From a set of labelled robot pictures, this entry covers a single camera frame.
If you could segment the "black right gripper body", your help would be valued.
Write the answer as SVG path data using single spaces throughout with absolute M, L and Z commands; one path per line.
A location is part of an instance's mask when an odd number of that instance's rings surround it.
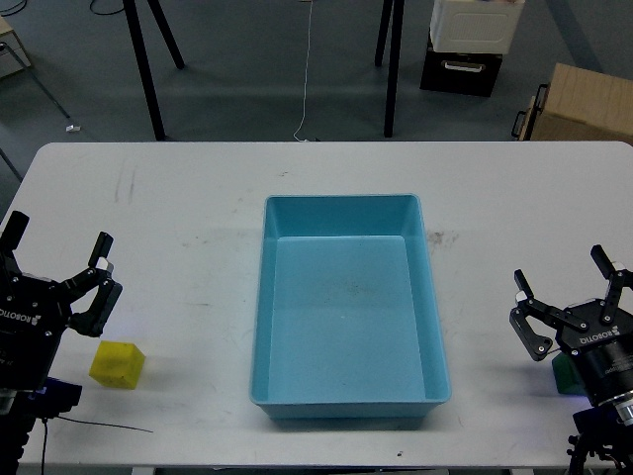
M 568 307 L 566 316 L 577 317 L 583 329 L 564 326 L 557 341 L 571 358 L 592 406 L 610 403 L 632 392 L 632 314 L 617 309 L 601 319 L 598 299 Z

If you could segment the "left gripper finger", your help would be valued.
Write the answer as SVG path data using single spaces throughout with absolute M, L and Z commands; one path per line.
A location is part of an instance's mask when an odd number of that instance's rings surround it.
M 13 251 L 17 249 L 30 218 L 20 212 L 13 211 L 1 233 L 1 257 L 9 259 L 14 257 Z
M 100 336 L 123 292 L 123 286 L 113 279 L 114 265 L 108 260 L 113 242 L 108 233 L 100 232 L 87 268 L 57 286 L 60 305 L 67 315 L 67 326 L 79 334 Z M 92 290 L 96 290 L 96 294 L 88 309 L 74 312 L 71 305 Z

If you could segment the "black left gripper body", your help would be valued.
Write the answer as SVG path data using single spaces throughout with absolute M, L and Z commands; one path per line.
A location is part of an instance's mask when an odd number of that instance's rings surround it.
M 48 376 L 69 307 L 58 283 L 20 271 L 1 259 L 1 388 L 37 391 Z

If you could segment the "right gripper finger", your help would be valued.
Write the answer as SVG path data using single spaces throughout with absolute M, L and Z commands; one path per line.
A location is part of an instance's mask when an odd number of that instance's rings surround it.
M 535 319 L 556 331 L 571 328 L 583 333 L 588 330 L 588 323 L 571 311 L 547 305 L 536 299 L 521 269 L 516 269 L 513 277 L 518 293 L 515 307 L 509 314 L 509 322 L 534 361 L 542 361 L 546 357 L 553 346 L 553 340 L 536 333 L 528 318 Z
M 623 289 L 632 288 L 632 271 L 625 267 L 616 268 L 600 244 L 595 244 L 591 248 L 590 256 L 604 279 L 608 282 L 600 321 L 602 323 L 612 323 L 619 311 Z

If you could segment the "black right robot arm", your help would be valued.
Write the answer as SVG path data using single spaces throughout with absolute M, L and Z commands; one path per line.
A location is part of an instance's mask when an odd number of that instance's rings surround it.
M 559 309 L 534 297 L 523 272 L 509 322 L 530 357 L 545 359 L 554 344 L 568 357 L 591 408 L 574 414 L 569 472 L 582 474 L 590 456 L 632 472 L 632 314 L 619 307 L 632 287 L 632 271 L 617 267 L 596 244 L 591 258 L 607 281 L 605 296 Z

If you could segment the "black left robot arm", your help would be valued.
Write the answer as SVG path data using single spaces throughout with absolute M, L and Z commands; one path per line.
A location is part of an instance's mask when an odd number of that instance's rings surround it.
M 29 217 L 14 211 L 1 232 L 1 472 L 15 474 L 35 421 L 69 412 L 82 388 L 48 376 L 63 333 L 102 334 L 123 286 L 99 233 L 87 268 L 61 282 L 22 272 L 14 251 Z

